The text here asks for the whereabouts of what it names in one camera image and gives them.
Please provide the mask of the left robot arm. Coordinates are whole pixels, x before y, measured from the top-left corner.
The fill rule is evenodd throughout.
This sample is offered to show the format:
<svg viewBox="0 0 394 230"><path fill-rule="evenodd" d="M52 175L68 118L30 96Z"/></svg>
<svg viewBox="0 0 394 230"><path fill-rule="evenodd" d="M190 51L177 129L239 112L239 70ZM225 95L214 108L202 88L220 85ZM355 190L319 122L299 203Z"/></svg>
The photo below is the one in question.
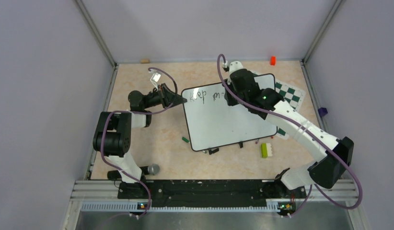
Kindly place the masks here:
<svg viewBox="0 0 394 230"><path fill-rule="evenodd" d="M128 95L130 110L126 112L101 112L93 137L93 149L102 154L102 160L114 168L107 173L110 181L121 180L130 184L129 192L136 198L147 193L147 185L141 179L145 175L156 175L157 164L139 167L130 153L131 131L149 127L152 112L148 108L161 105L164 110L181 105L187 99L172 91L163 83L148 94L131 91Z"/></svg>

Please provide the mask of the white whiteboard black frame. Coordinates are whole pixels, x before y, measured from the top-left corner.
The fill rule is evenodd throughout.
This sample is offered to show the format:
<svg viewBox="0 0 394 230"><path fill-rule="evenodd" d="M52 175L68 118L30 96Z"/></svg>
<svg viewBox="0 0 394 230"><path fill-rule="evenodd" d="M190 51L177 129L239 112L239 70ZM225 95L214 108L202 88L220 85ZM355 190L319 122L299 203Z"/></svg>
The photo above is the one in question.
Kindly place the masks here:
<svg viewBox="0 0 394 230"><path fill-rule="evenodd" d="M274 136L277 126L241 104L229 106L221 83L184 89L181 96L191 149L202 151Z"/></svg>

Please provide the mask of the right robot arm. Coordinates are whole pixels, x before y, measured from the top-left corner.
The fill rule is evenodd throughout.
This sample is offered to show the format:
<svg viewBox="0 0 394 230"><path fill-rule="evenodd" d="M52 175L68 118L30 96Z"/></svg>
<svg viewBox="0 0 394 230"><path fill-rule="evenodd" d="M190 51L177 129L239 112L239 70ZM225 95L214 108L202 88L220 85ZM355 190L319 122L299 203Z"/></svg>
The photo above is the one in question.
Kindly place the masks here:
<svg viewBox="0 0 394 230"><path fill-rule="evenodd" d="M313 158L308 164L280 173L277 176L280 181L275 184L276 194L288 197L294 189L312 184L332 188L350 166L354 142L348 137L339 139L320 129L290 106L276 90L260 88L251 71L243 67L226 70L229 72L224 85L227 104L241 104L250 113L281 128L305 147Z"/></svg>

